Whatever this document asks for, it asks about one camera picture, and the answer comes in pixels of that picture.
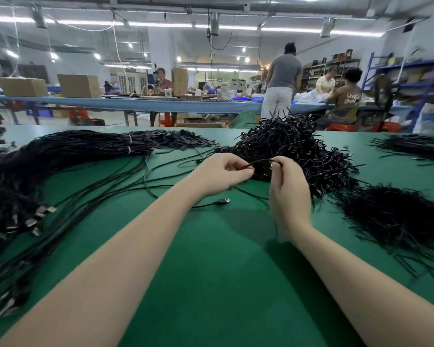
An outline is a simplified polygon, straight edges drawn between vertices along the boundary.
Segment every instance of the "floor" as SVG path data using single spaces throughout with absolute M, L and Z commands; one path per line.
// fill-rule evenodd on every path
M 13 124 L 12 117 L 7 110 L 0 110 L 0 114 L 4 118 L 3 124 Z M 92 112 L 89 111 L 90 118 L 104 119 L 106 126 L 108 125 L 121 125 L 125 126 L 124 112 Z M 26 112 L 16 112 L 16 117 L 19 124 L 23 125 L 35 125 L 34 118 L 26 115 Z M 48 118 L 39 117 L 40 125 L 69 125 L 66 118 Z M 138 113 L 137 121 L 139 127 L 149 127 L 149 114 Z M 129 115 L 130 126 L 135 126 L 133 116 Z

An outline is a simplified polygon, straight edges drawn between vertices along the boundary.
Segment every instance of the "long work table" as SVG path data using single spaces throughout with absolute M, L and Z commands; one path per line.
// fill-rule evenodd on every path
M 125 133 L 131 127 L 6 126 L 5 139 L 23 145 L 39 136 L 68 128 Z M 234 145 L 238 129 L 190 129 L 222 145 Z M 411 156 L 392 156 L 369 146 L 377 133 L 324 131 L 328 148 L 348 146 L 357 178 L 371 184 L 392 183 L 423 190 L 434 200 L 434 165 L 419 167 Z M 209 148 L 200 148 L 202 152 Z M 193 150 L 154 154 L 149 167 L 179 158 L 193 160 Z M 52 176 L 43 187 L 44 199 L 56 204 L 81 188 L 109 176 L 139 157 L 124 157 L 74 168 Z M 150 179 L 177 175 L 196 163 L 173 162 L 155 169 Z M 177 182 L 175 177 L 168 184 Z M 249 180 L 243 190 L 268 197 L 269 184 Z M 155 193 L 160 195 L 165 190 Z M 138 307 L 121 343 L 127 346 L 316 346 L 357 347 L 364 344 L 343 315 L 309 262 L 278 232 L 268 204 L 233 189 L 204 202 L 229 198 L 230 204 L 191 210 L 183 221 Z M 434 280 L 401 267 L 380 246 L 361 241 L 328 202 L 326 195 L 312 212 L 313 225 L 354 255 L 370 263 L 434 304 Z M 146 191 L 127 192 L 96 209 L 67 235 L 39 269 L 30 301 L 18 315 L 0 318 L 0 336 L 44 297 L 79 263 L 146 209 L 154 198 Z M 415 268 L 424 273 L 426 268 Z
M 201 101 L 188 101 L 180 99 L 164 98 L 128 98 L 128 97 L 109 97 L 94 99 L 74 99 L 62 98 L 55 96 L 44 97 L 13 97 L 0 95 L 0 103 L 5 104 L 10 109 L 11 101 L 21 101 L 28 104 L 31 108 L 38 103 L 58 104 L 63 106 L 85 107 L 100 110 L 124 111 L 125 121 L 128 125 L 128 114 L 132 112 L 180 112 L 180 113 L 197 113 L 197 114 L 238 114 L 243 111 L 252 110 L 260 112 L 262 103 L 235 101 L 235 100 L 217 100 L 206 99 Z M 321 109 L 332 108 L 331 104 L 293 104 L 291 113 L 308 113 Z M 360 110 L 378 110 L 376 106 L 361 105 Z M 391 113 L 399 116 L 401 120 L 412 110 L 411 106 L 393 106 Z M 18 124 L 16 115 L 12 111 L 15 124 Z

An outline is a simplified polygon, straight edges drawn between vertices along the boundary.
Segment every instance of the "ceiling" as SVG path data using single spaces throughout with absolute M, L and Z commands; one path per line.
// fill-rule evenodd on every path
M 434 0 L 424 0 L 430 4 Z M 221 24 L 258 26 L 263 22 L 266 27 L 320 28 L 322 17 L 335 15 L 335 29 L 358 30 L 375 28 L 385 31 L 389 19 L 407 17 L 406 10 L 422 3 L 421 0 L 0 0 L 0 16 L 29 17 L 31 3 L 42 5 L 45 17 L 56 19 L 77 19 L 112 21 L 115 10 L 117 20 L 125 18 L 129 22 L 182 22 L 206 24 L 208 7 L 210 11 L 219 9 Z M 185 12 L 191 5 L 192 14 Z M 368 10 L 374 16 L 365 20 Z M 143 60 L 143 52 L 149 51 L 148 29 L 141 27 L 116 26 L 115 29 L 94 31 L 106 26 L 77 26 L 79 30 L 63 24 L 49 24 L 48 30 L 39 29 L 33 23 L 18 23 L 18 38 L 23 46 L 40 46 L 45 49 L 48 39 L 56 51 L 61 52 L 99 52 L 104 59 L 117 59 L 114 30 L 116 31 L 117 49 L 123 60 Z M 171 29 L 173 40 L 178 45 L 178 52 L 184 61 L 209 62 L 209 43 L 205 28 Z M 266 58 L 280 54 L 284 45 L 296 41 L 299 36 L 316 34 L 269 33 L 262 32 L 260 63 Z M 16 42 L 13 23 L 0 23 L 0 42 L 2 34 L 9 36 L 9 42 Z M 237 55 L 249 56 L 250 63 L 257 61 L 260 32 L 245 30 L 223 30 L 213 39 L 213 46 L 224 48 L 215 50 L 213 60 L 220 63 L 233 63 Z M 243 46 L 248 46 L 245 53 Z

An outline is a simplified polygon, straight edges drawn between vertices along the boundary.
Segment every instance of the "table leg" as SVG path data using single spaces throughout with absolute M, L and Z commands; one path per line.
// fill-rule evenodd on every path
M 40 125 L 39 111 L 36 108 L 32 108 L 32 116 L 34 117 L 35 124 Z
M 13 108 L 10 108 L 10 113 L 12 115 L 13 123 L 15 123 L 16 125 L 19 125 L 19 122 L 17 121 L 17 117 L 16 117 L 16 112 L 15 112 L 15 110 L 13 110 Z
M 125 125 L 129 126 L 129 111 L 124 111 Z

